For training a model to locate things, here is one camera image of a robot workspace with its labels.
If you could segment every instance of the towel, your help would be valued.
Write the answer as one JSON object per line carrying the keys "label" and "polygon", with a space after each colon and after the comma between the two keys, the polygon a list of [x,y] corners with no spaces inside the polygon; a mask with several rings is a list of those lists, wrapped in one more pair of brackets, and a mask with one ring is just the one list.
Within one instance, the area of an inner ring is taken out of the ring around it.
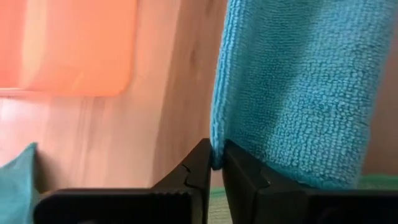
{"label": "towel", "polygon": [[396,0],[229,0],[211,109],[226,139],[323,189],[356,187]]}
{"label": "towel", "polygon": [[[398,177],[388,175],[368,175],[361,178],[360,189],[398,190]],[[217,188],[210,191],[208,223],[232,223],[225,189]]]}
{"label": "towel", "polygon": [[0,167],[0,223],[31,224],[39,193],[34,188],[36,143]]}

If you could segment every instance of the orange object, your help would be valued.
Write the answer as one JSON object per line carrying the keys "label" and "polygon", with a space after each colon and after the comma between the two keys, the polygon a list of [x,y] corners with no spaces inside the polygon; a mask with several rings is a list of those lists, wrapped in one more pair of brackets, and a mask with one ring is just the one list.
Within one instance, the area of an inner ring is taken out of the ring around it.
{"label": "orange object", "polygon": [[1,0],[0,95],[119,93],[135,18],[135,0]]}

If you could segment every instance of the wooden surface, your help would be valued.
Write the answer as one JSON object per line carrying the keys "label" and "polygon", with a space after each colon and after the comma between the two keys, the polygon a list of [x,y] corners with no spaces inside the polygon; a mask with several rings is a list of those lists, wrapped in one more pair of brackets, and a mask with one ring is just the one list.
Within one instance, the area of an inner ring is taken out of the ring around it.
{"label": "wooden surface", "polygon": [[201,138],[225,0],[140,0],[134,69],[119,96],[0,100],[0,165],[39,143],[39,190],[148,187]]}

